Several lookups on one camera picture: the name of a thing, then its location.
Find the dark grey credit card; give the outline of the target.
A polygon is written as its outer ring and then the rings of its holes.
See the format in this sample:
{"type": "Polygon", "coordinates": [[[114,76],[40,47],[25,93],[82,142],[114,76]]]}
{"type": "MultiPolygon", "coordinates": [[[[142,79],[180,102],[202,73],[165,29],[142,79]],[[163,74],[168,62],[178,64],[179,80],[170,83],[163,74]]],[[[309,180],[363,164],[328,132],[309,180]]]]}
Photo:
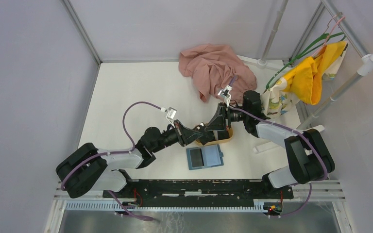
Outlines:
{"type": "Polygon", "coordinates": [[[203,135],[199,137],[198,139],[195,140],[195,142],[201,144],[201,145],[206,145],[208,143],[212,143],[215,141],[215,135],[213,131],[206,131],[205,130],[206,126],[203,123],[200,123],[194,127],[195,130],[201,132],[203,135]]]}

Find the blue card holder wallet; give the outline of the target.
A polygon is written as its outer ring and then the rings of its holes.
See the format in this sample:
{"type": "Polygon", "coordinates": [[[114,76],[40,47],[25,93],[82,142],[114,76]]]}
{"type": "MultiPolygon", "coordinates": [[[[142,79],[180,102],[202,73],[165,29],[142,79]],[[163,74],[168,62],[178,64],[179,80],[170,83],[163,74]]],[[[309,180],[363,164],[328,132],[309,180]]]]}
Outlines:
{"type": "Polygon", "coordinates": [[[212,167],[223,166],[223,153],[220,149],[219,145],[210,145],[210,146],[203,146],[203,147],[195,147],[195,148],[187,148],[186,149],[186,156],[188,162],[189,170],[197,170],[197,169],[206,169],[212,167]],[[191,159],[190,159],[190,150],[192,149],[201,149],[203,154],[203,166],[201,167],[192,167],[191,166],[191,159]]]}

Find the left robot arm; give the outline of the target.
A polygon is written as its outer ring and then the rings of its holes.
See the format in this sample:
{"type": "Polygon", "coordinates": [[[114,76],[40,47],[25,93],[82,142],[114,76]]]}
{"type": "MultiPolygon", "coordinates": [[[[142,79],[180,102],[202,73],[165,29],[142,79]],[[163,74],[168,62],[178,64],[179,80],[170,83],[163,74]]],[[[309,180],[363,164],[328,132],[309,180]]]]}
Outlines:
{"type": "Polygon", "coordinates": [[[166,131],[147,128],[133,149],[102,150],[85,143],[57,166],[61,190],[73,199],[91,190],[110,190],[127,198],[133,192],[133,184],[124,174],[125,169],[149,166],[156,160],[156,152],[176,143],[187,146],[202,137],[204,129],[203,123],[190,129],[175,120],[166,131]]]}

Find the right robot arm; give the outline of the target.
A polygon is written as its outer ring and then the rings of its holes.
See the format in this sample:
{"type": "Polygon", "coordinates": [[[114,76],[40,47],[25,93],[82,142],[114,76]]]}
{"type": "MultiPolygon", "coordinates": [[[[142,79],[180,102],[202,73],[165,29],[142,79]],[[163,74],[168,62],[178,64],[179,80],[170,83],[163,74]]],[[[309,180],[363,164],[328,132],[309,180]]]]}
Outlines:
{"type": "Polygon", "coordinates": [[[270,121],[262,113],[260,94],[256,91],[244,92],[243,103],[237,107],[230,104],[229,90],[220,90],[218,96],[223,102],[205,131],[222,132],[233,122],[243,122],[248,134],[269,140],[286,151],[288,165],[262,177],[261,192],[265,197],[274,198],[287,185],[325,180],[335,170],[335,162],[317,129],[298,131],[270,121]]]}

